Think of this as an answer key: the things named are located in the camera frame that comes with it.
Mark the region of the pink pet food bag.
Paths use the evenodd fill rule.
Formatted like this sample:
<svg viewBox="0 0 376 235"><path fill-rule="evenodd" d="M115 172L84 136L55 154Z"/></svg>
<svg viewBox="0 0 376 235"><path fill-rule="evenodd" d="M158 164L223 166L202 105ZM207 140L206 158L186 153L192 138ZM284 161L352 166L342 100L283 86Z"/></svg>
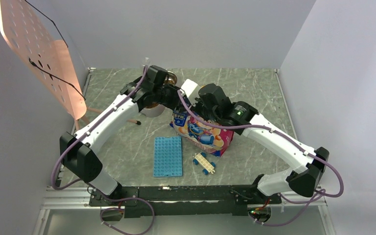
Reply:
<svg viewBox="0 0 376 235"><path fill-rule="evenodd" d="M178 135L216 157L224 154L234 137L233 131L204 125L186 111L174 111L170 126Z"/></svg>

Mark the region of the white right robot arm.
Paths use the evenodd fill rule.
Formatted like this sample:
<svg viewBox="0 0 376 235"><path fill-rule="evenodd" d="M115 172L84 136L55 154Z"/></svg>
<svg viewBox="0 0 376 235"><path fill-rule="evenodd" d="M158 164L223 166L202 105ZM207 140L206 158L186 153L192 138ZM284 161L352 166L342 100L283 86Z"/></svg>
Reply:
<svg viewBox="0 0 376 235"><path fill-rule="evenodd" d="M325 170L324 161L329 152L320 147L308 147L273 125L256 108L244 101L232 102L220 86L207 84L186 93L192 110L205 120L230 127L237 134L247 137L275 153L288 169L264 174L256 178L250 191L256 203L263 203L269 196L293 191L303 197L312 197Z"/></svg>

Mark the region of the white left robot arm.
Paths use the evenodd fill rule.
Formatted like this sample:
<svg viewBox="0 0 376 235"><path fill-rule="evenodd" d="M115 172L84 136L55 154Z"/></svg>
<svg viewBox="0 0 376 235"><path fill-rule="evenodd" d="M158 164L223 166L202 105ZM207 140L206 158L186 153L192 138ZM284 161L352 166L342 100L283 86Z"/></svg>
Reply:
<svg viewBox="0 0 376 235"><path fill-rule="evenodd" d="M142 76L126 84L115 100L87 126L60 138L58 161L70 172L102 193L106 204L116 205L122 185L106 172L97 153L110 136L143 109L162 105L171 110L179 105L182 83L173 84L171 73L161 67L145 66Z"/></svg>

